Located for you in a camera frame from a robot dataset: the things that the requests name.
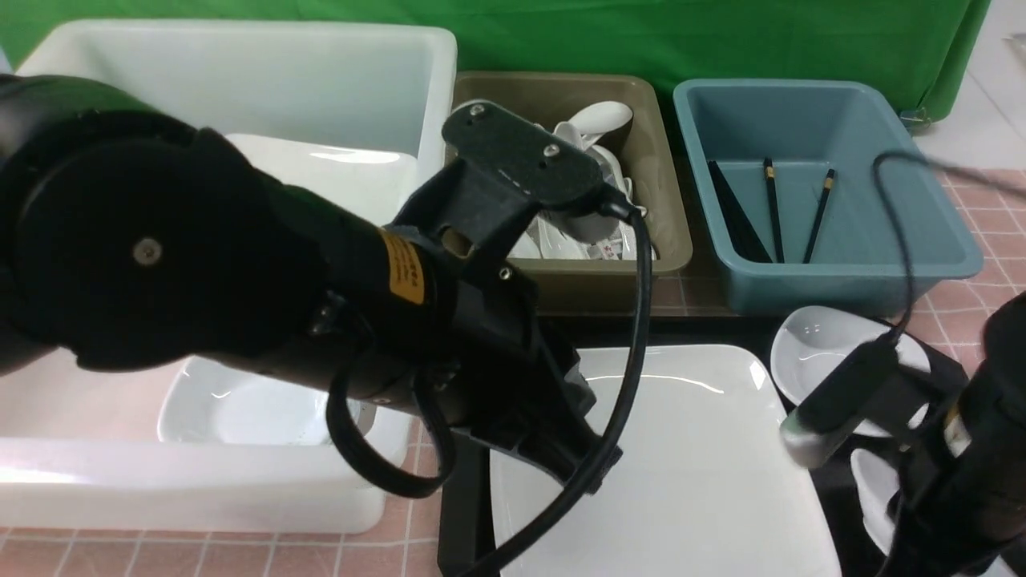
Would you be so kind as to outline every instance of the green cloth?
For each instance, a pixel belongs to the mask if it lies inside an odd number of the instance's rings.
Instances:
[[[948,114],[989,0],[0,0],[13,64],[63,22],[193,17],[437,26],[461,70],[856,80]]]

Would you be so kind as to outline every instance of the white plastic bin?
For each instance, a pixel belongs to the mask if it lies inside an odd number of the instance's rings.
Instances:
[[[117,86],[195,126],[444,161],[456,40],[444,30],[328,23],[82,21],[18,69]],[[362,532],[385,495],[330,446],[159,443],[181,363],[86,373],[67,351],[0,378],[0,527]],[[399,465],[411,418],[367,440]]]
[[[402,152],[441,168],[456,38],[348,23],[79,21],[17,73],[91,78],[194,126]]]

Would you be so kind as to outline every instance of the white square plate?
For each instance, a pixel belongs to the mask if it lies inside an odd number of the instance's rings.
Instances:
[[[581,351],[602,430],[627,349]],[[762,363],[724,345],[652,347],[620,440],[624,457],[594,496],[503,571],[504,577],[638,575],[839,577],[808,472],[778,427],[784,408]],[[545,473],[491,454],[496,542],[559,492]]]

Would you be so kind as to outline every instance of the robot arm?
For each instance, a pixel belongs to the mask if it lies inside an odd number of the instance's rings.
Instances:
[[[460,159],[379,229],[110,86],[0,76],[0,372],[53,347],[92,371],[198,354],[329,391],[336,446],[394,493],[437,489],[446,448],[438,477],[401,474],[354,440],[346,397],[565,485],[600,441],[594,396],[506,255],[539,213],[595,241],[633,208],[583,152],[490,103],[443,136]]]

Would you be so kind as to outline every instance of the screw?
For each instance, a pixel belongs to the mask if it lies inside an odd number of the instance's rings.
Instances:
[[[152,267],[160,262],[160,257],[163,253],[163,246],[152,238],[140,240],[131,249],[131,256],[135,259],[135,262],[145,267]]]

